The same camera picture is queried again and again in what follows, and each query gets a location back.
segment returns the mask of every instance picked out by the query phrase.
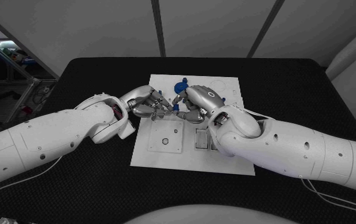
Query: robotic hand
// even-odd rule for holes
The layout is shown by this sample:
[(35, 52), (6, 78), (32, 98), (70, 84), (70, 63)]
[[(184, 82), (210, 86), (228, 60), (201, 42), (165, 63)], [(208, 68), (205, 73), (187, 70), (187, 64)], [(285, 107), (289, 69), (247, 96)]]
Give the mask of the robotic hand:
[(329, 181), (356, 189), (356, 142), (337, 138), (298, 124), (257, 121), (237, 104), (224, 105), (205, 86), (192, 86), (175, 98), (187, 99), (190, 113), (177, 115), (208, 127), (218, 150), (241, 156), (257, 166), (295, 178)]
[(122, 98), (96, 95), (76, 109), (41, 116), (2, 131), (0, 182), (73, 152), (89, 136), (94, 143), (104, 143), (116, 134), (125, 139), (136, 131), (130, 111), (155, 120), (174, 107), (146, 85)]

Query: black tablecloth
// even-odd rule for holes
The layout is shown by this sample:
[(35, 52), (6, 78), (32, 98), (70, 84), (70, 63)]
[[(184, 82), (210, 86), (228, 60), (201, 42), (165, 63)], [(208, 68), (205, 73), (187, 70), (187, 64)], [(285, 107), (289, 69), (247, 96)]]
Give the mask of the black tablecloth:
[[(103, 92), (123, 96), (151, 74), (239, 77), (246, 108), (356, 140), (356, 120), (309, 59), (81, 58), (71, 61), (41, 114), (74, 108)], [(139, 127), (141, 118), (130, 114)], [(300, 179), (256, 166), (257, 176), (130, 167), (138, 133), (94, 144), (87, 138), (53, 170), (0, 191), (0, 216), (37, 223), (123, 223), (184, 204), (260, 210), (300, 223), (355, 223), (356, 212), (326, 203)], [(31, 170), (0, 186), (44, 172)], [(319, 191), (356, 201), (356, 191), (316, 181)]]

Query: blue plastic part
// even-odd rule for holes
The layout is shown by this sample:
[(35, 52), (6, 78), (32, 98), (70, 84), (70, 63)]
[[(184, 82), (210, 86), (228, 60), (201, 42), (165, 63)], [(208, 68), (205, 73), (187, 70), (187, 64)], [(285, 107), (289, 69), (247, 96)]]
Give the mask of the blue plastic part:
[(175, 92), (179, 94), (188, 87), (188, 78), (184, 78), (182, 82), (175, 85)]
[(177, 105), (174, 106), (174, 111), (179, 111), (179, 110), (181, 110), (181, 105), (177, 104)]

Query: white board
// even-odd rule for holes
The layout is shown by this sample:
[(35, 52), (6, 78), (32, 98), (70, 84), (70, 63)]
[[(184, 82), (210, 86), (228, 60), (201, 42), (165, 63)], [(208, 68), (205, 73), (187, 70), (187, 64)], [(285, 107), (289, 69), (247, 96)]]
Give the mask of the white board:
[[(211, 87), (221, 97), (227, 98), (227, 105), (237, 102), (244, 107), (239, 78), (152, 74), (149, 84), (156, 90), (162, 90), (165, 98), (171, 99), (171, 103), (177, 96), (174, 87), (178, 82), (182, 82), (185, 77), (188, 78), (190, 86), (204, 85)], [(182, 103), (181, 111), (188, 111)], [(210, 141), (208, 149), (197, 148), (197, 130), (207, 129), (208, 120), (202, 124), (192, 124), (175, 115), (171, 115), (165, 116), (164, 119), (158, 118), (158, 121), (161, 123), (165, 122), (162, 133), (156, 131), (158, 124), (155, 124), (152, 119), (142, 119), (132, 166), (256, 175), (254, 164), (243, 157), (227, 157), (220, 151), (213, 149)], [(182, 148), (181, 151), (178, 150), (175, 153), (165, 152), (166, 145), (164, 143), (156, 144), (158, 148), (151, 148), (151, 140), (162, 141), (175, 133), (178, 128), (175, 122), (178, 121), (184, 123), (184, 139), (182, 141), (177, 139), (169, 140), (168, 145), (171, 146), (169, 148)]]

